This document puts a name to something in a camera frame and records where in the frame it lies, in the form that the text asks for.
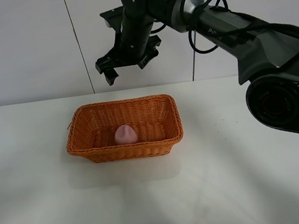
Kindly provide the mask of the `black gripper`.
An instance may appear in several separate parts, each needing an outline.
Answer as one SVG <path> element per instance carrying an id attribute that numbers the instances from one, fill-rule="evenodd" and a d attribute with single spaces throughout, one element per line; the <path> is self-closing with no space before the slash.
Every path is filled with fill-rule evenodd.
<path id="1" fill-rule="evenodd" d="M 150 35 L 153 22 L 154 18 L 149 15 L 133 17 L 123 10 L 121 28 L 114 30 L 114 47 L 95 63 L 95 68 L 99 73 L 104 73 L 110 86 L 119 77 L 116 68 L 137 65 L 144 69 L 159 55 L 157 47 L 161 39 L 157 35 Z"/>

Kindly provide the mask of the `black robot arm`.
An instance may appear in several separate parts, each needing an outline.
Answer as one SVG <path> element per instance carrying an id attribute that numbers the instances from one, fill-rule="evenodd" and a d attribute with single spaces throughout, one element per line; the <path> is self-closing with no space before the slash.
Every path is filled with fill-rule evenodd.
<path id="1" fill-rule="evenodd" d="M 121 0 L 102 13 L 115 31 L 114 47 L 95 68 L 112 85 L 116 69 L 146 65 L 158 55 L 153 23 L 200 34 L 234 56 L 239 84 L 249 83 L 246 104 L 265 126 L 299 133 L 299 27 L 268 23 L 231 11 L 226 0 Z"/>

